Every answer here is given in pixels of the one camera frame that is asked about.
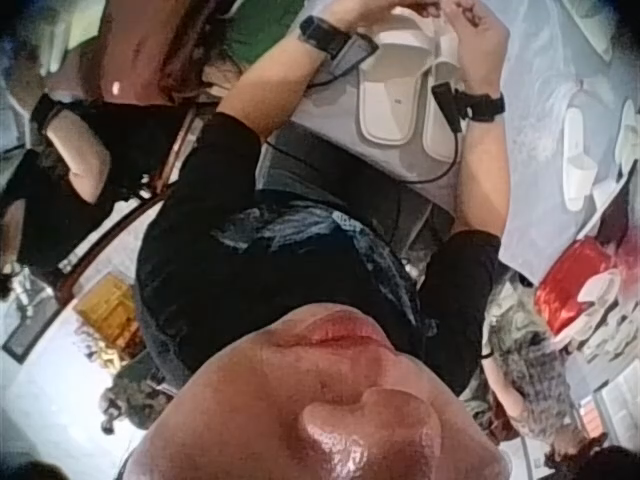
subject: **black wristband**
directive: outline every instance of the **black wristband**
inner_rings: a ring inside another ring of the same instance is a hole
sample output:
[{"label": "black wristband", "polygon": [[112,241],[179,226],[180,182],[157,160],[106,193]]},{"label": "black wristband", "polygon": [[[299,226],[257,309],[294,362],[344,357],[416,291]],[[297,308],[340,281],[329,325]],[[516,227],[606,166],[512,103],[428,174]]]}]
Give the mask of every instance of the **black wristband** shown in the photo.
[{"label": "black wristband", "polygon": [[45,135],[51,121],[62,111],[63,107],[49,95],[43,93],[31,112],[31,122],[35,123],[38,131]]}]

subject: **nose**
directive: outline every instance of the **nose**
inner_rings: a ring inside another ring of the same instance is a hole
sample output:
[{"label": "nose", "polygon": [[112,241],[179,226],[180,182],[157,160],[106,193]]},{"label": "nose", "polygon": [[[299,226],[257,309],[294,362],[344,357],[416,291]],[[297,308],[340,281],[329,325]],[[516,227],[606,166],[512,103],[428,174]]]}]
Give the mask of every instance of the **nose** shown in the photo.
[{"label": "nose", "polygon": [[300,424],[331,478],[429,479],[440,456],[435,411],[399,390],[369,389],[352,405],[311,404]]}]

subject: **hand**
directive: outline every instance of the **hand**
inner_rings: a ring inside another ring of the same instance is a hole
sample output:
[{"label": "hand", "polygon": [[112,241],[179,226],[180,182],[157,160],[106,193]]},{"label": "hand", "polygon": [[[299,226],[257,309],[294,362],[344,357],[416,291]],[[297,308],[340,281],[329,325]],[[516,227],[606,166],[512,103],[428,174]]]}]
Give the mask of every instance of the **hand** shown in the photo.
[{"label": "hand", "polygon": [[322,14],[333,26],[350,32],[382,20],[395,7],[406,7],[428,17],[440,14],[440,0],[334,0]]},{"label": "hand", "polygon": [[498,98],[509,29],[481,0],[442,0],[441,9],[458,34],[466,90]]},{"label": "hand", "polygon": [[18,58],[11,69],[7,87],[18,106],[31,115],[44,93],[44,80],[38,72],[37,60],[28,55]]}]

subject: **green cloth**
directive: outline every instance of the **green cloth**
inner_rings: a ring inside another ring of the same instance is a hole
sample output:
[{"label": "green cloth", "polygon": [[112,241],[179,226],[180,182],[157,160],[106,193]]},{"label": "green cloth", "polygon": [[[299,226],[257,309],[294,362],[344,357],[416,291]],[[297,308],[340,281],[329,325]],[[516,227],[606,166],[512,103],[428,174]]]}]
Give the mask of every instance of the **green cloth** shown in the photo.
[{"label": "green cloth", "polygon": [[245,0],[227,32],[227,49],[241,65],[255,63],[287,33],[304,0]]}]

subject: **lips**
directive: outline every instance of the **lips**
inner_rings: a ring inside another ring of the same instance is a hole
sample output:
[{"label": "lips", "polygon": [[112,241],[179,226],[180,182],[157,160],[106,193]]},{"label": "lips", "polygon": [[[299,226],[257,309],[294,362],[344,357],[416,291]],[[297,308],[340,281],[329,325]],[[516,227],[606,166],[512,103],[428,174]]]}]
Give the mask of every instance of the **lips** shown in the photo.
[{"label": "lips", "polygon": [[377,346],[395,351],[384,331],[362,313],[345,309],[331,312],[307,325],[296,341],[299,346],[357,348]]}]

